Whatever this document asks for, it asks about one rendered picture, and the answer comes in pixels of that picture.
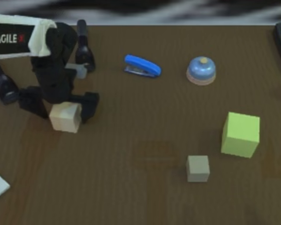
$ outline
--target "green cube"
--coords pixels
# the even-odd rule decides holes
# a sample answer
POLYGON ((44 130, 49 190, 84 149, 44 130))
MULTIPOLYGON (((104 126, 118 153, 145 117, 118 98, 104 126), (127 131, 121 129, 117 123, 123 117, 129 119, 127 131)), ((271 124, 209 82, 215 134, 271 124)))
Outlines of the green cube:
POLYGON ((260 118, 229 112, 226 119, 221 153, 251 158, 259 144, 260 118))

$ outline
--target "agile x logo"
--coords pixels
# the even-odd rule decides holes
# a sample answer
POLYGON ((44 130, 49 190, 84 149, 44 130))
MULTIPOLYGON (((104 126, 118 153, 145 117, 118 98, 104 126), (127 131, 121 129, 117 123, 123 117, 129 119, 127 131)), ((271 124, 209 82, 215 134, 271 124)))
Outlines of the agile x logo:
POLYGON ((29 53, 34 25, 0 23, 0 55, 29 53))

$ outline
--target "beige cube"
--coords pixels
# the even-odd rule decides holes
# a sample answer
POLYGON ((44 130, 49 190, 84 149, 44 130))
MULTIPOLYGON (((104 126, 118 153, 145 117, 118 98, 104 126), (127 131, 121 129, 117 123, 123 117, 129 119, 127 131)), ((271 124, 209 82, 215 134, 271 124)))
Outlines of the beige cube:
POLYGON ((81 123, 81 105, 78 103, 63 102, 53 105, 50 112, 50 121, 53 129, 77 133, 81 123))

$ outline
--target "blue stapler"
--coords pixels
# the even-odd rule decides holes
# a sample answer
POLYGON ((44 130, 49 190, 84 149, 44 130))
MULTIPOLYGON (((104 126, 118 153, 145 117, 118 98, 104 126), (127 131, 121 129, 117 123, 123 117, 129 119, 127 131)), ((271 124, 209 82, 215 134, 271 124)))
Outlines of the blue stapler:
POLYGON ((146 77, 159 77, 161 68, 153 62, 133 55, 125 56, 125 72, 146 77))

